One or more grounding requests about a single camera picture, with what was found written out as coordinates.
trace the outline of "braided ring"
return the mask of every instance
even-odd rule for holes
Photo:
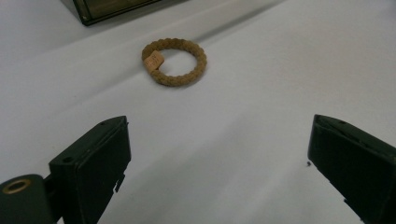
[[[166,38],[160,39],[147,45],[142,51],[142,60],[145,61],[147,57],[151,55],[154,50],[163,49],[181,49],[192,54],[197,64],[194,69],[183,76],[170,77],[160,71],[160,69],[155,69],[149,74],[154,78],[154,80],[164,86],[178,87],[192,83],[198,77],[202,75],[206,67],[206,55],[204,50],[199,47],[199,45],[184,39],[176,38]]]

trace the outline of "rope ring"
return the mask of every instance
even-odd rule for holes
[[[183,86],[195,81],[205,71],[207,62],[204,50],[199,47],[199,45],[185,39],[166,38],[152,42],[143,49],[142,61],[144,62],[154,51],[163,49],[180,49],[187,51],[195,57],[197,64],[189,73],[177,77],[167,76],[160,71],[159,67],[152,71],[148,71],[156,82],[170,87]]]

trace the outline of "tan braided ring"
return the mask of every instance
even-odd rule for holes
[[[170,77],[156,69],[150,73],[154,80],[160,84],[170,87],[178,87],[192,83],[202,75],[206,67],[206,55],[204,50],[199,45],[191,42],[190,40],[166,38],[160,39],[147,45],[142,51],[142,60],[145,61],[154,50],[163,49],[181,49],[192,54],[197,64],[195,68],[183,76]]]

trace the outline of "white table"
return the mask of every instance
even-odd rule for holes
[[[269,3],[167,1],[87,28],[57,0],[1,1],[0,182],[48,175],[126,115],[133,158],[100,223],[361,223],[306,153],[315,114],[396,146],[396,3]],[[194,85],[144,69],[141,49],[166,37],[205,49]],[[191,70],[186,55],[165,52],[163,71]]]

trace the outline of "screw hole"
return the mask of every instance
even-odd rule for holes
[[[72,160],[73,160],[72,157],[66,157],[66,158],[64,158],[62,161],[65,162],[65,163],[69,163],[69,162],[72,161]]]
[[[29,179],[15,180],[14,182],[8,184],[3,188],[3,193],[14,194],[23,191],[30,185],[31,181]]]

